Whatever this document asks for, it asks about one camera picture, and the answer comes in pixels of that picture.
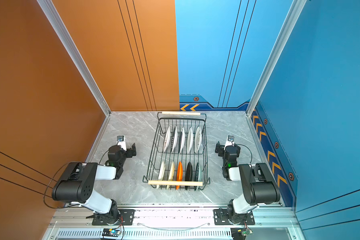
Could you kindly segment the cream plate with black flowers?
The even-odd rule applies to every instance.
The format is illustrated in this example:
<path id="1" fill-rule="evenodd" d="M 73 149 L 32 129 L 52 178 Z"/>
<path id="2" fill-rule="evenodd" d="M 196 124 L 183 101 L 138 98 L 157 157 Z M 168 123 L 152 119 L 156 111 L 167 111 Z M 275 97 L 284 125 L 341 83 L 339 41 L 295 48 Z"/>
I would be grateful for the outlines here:
<path id="1" fill-rule="evenodd" d="M 165 174 L 165 169 L 166 169 L 166 164 L 165 164 L 165 162 L 162 162 L 161 167 L 160 167 L 160 171 L 159 171 L 159 176 L 158 176 L 159 181 L 163 180 L 164 174 Z"/>

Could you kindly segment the black wire dish rack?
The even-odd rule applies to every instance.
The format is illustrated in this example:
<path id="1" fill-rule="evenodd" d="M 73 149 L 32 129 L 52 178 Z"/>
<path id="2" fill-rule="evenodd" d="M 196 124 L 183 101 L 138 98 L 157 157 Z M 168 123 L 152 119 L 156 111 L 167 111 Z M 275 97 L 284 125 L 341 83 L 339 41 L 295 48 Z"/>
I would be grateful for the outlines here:
<path id="1" fill-rule="evenodd" d="M 208 148 L 207 148 L 207 115 L 198 112 L 159 112 L 157 114 L 158 122 L 154 135 L 152 149 L 148 161 L 148 169 L 143 176 L 143 183 L 149 184 L 154 189 L 159 190 L 180 190 L 186 191 L 202 191 L 211 183 L 208 169 Z M 178 140 L 175 152 L 171 153 L 171 142 L 174 135 L 174 127 L 178 129 Z M 202 129 L 202 143 L 198 153 L 195 153 L 195 133 L 197 127 Z M 168 127 L 171 128 L 170 144 L 165 152 L 163 152 L 163 144 Z M 179 144 L 181 137 L 181 129 L 185 129 L 185 145 L 183 151 L 179 154 Z M 187 154 L 187 136 L 189 128 L 193 128 L 194 142 L 190 154 Z M 162 181 L 158 180 L 161 163 L 165 162 L 166 169 Z M 172 181 L 168 181 L 171 162 L 175 163 L 175 173 Z M 177 168 L 179 162 L 183 164 L 183 180 L 177 182 Z M 188 162 L 193 166 L 193 181 L 186 182 L 186 169 Z M 195 170 L 197 163 L 200 163 L 202 170 L 202 182 L 195 182 Z"/>

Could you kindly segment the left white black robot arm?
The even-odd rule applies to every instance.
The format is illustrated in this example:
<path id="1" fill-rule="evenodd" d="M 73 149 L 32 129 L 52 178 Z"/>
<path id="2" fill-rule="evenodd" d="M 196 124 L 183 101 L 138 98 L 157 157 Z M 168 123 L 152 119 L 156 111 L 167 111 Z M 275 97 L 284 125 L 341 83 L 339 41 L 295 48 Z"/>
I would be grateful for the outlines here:
<path id="1" fill-rule="evenodd" d="M 52 199 L 91 210 L 94 226 L 131 226 L 135 210 L 119 210 L 117 202 L 94 190 L 97 180 L 118 180 L 127 158 L 137 155 L 136 145 L 123 149 L 117 144 L 109 148 L 109 159 L 105 165 L 98 163 L 70 162 L 52 189 Z"/>

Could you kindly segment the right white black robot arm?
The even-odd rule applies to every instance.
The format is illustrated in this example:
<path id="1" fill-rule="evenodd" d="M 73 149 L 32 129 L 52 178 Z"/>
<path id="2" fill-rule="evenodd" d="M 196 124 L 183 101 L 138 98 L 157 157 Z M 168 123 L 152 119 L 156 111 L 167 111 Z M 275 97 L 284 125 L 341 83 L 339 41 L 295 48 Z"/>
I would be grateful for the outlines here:
<path id="1" fill-rule="evenodd" d="M 215 153 L 223 158 L 222 173 L 228 181 L 239 181 L 242 194 L 227 205 L 228 221 L 233 225 L 247 224 L 247 218 L 259 204 L 273 204 L 281 199 L 278 185 L 265 163 L 238 164 L 241 148 L 233 142 L 216 144 Z"/>

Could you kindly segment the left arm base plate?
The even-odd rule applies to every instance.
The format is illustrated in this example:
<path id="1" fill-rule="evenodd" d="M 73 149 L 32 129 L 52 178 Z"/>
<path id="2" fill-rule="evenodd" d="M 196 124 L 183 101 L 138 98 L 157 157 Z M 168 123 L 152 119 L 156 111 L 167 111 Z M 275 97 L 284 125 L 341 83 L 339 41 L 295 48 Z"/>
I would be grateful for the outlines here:
<path id="1" fill-rule="evenodd" d="M 132 226 L 135 218 L 135 210 L 121 209 L 119 210 L 119 218 L 113 219 L 105 217 L 105 215 L 95 215 L 92 221 L 93 226 Z"/>

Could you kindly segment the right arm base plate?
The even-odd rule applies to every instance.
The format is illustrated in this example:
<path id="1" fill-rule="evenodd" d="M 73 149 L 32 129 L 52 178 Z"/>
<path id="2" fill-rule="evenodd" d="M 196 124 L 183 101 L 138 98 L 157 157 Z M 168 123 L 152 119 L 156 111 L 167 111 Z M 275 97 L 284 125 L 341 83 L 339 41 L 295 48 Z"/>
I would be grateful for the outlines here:
<path id="1" fill-rule="evenodd" d="M 215 225 L 247 225 L 254 226 L 255 218 L 253 212 L 248 212 L 246 214 L 237 214 L 234 211 L 228 213 L 227 209 L 214 209 L 214 221 Z"/>

